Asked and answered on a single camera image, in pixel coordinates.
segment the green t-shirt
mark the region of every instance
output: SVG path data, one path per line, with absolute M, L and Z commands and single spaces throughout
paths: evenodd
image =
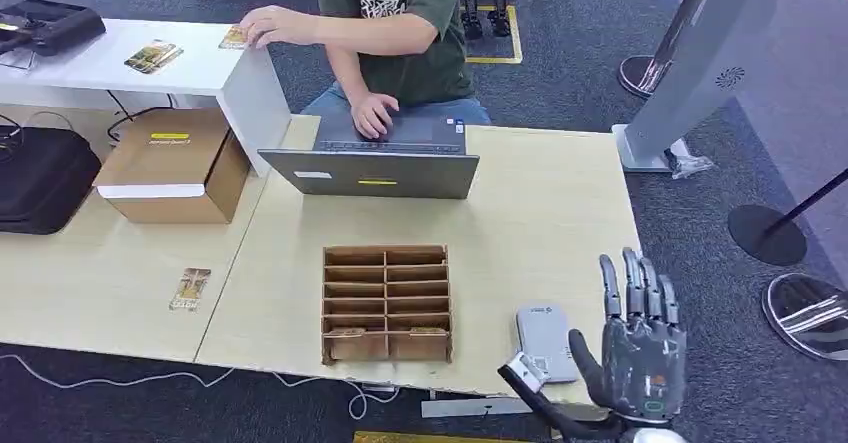
M 365 84 L 403 106 L 471 96 L 474 88 L 465 67 L 465 35 L 459 19 L 459 0 L 319 0 L 321 13 L 343 18 L 380 18 L 411 13 L 429 21 L 439 32 L 421 55 L 359 55 Z

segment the cardboard compartment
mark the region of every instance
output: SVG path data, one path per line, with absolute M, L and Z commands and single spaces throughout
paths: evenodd
M 389 331 L 422 331 L 422 328 L 451 330 L 450 313 L 388 315 Z
M 390 281 L 386 296 L 448 296 L 448 282 L 441 281 Z
M 450 335 L 444 333 L 389 334 L 389 358 L 392 360 L 450 361 Z
M 324 281 L 329 283 L 384 283 L 385 268 L 382 266 L 327 266 Z
M 382 315 L 325 315 L 323 361 L 388 358 L 386 319 Z
M 447 280 L 447 265 L 403 265 L 386 268 L 386 281 Z
M 322 352 L 338 360 L 451 357 L 451 304 L 443 246 L 324 249 Z
M 327 248 L 324 252 L 325 266 L 382 266 L 386 263 L 386 253 L 359 247 Z
M 447 254 L 441 246 L 400 247 L 386 250 L 387 265 L 442 265 Z
M 324 283 L 324 298 L 382 298 L 382 283 Z
M 386 300 L 383 298 L 326 298 L 325 315 L 384 315 Z
M 386 300 L 389 314 L 399 313 L 447 313 L 450 300 L 447 296 L 404 296 Z

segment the black bag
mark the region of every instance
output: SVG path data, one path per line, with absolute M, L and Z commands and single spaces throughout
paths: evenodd
M 73 131 L 0 125 L 0 231 L 61 230 L 99 171 L 88 141 Z

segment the laptop lid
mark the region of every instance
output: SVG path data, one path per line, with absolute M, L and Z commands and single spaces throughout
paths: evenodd
M 478 156 L 260 150 L 304 194 L 465 199 Z

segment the table leg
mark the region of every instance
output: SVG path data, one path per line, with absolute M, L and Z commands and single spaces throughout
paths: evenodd
M 257 150 L 278 148 L 291 121 L 291 111 L 267 50 L 246 50 L 218 104 L 257 174 L 270 167 Z

